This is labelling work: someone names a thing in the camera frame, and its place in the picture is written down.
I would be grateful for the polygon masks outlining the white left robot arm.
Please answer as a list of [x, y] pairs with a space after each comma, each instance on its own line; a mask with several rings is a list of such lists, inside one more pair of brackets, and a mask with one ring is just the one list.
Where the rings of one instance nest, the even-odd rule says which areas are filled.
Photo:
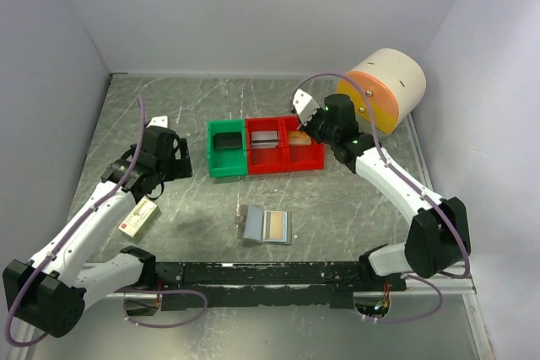
[[3, 271], [8, 306], [4, 330], [13, 319], [45, 334], [65, 336], [84, 311], [124, 287], [139, 292], [158, 280], [156, 258], [134, 246], [92, 269], [85, 264], [108, 231], [154, 189], [192, 176], [185, 138], [161, 126], [148, 126], [119, 159], [109, 164], [93, 194], [64, 229], [26, 262], [13, 260]]

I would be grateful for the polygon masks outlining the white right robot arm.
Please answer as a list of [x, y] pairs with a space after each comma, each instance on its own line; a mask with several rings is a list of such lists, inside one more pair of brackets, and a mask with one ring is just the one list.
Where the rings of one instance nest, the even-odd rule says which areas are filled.
[[449, 267], [468, 258], [471, 245], [464, 203], [457, 197], [444, 198], [419, 183], [372, 135], [362, 132], [347, 95], [332, 94], [318, 105], [311, 95], [298, 89], [292, 111], [303, 132], [328, 145], [339, 163], [370, 182], [409, 223], [405, 242], [366, 252], [369, 263], [358, 270], [363, 288], [374, 291], [391, 274], [446, 275]]

